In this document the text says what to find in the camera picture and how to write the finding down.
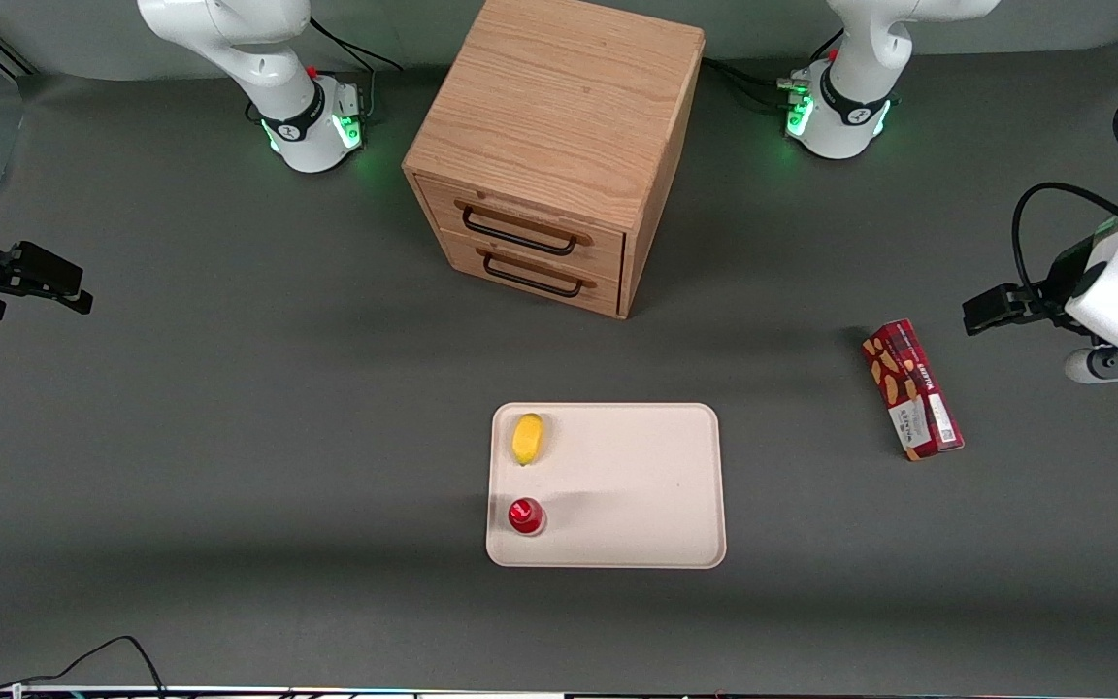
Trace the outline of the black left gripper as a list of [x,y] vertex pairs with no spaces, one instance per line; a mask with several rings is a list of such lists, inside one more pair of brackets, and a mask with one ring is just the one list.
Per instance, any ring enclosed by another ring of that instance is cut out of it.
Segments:
[[967,336],[1035,322],[1038,313],[1034,306],[1039,301],[1046,318],[1057,327],[1081,327],[1065,311],[1065,304],[1074,295],[1093,248],[1095,239],[1086,238],[1060,252],[1046,271],[1046,278],[1035,284],[1035,289],[1029,284],[1002,283],[982,292],[980,301],[964,302],[963,324]]

